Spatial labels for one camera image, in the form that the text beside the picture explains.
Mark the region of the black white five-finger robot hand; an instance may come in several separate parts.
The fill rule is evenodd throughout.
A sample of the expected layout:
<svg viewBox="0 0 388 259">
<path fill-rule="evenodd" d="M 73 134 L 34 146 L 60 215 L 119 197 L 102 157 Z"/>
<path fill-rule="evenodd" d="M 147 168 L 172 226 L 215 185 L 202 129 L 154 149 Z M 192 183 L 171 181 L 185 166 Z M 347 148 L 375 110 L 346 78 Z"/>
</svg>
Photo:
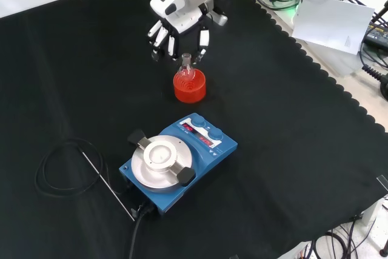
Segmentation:
<svg viewBox="0 0 388 259">
<path fill-rule="evenodd" d="M 190 31 L 210 13 L 213 0 L 151 0 L 150 6 L 158 21 L 147 37 L 152 45 L 152 58 L 157 61 L 164 54 L 165 43 L 168 43 L 167 54 L 177 58 L 180 35 Z"/>
</svg>

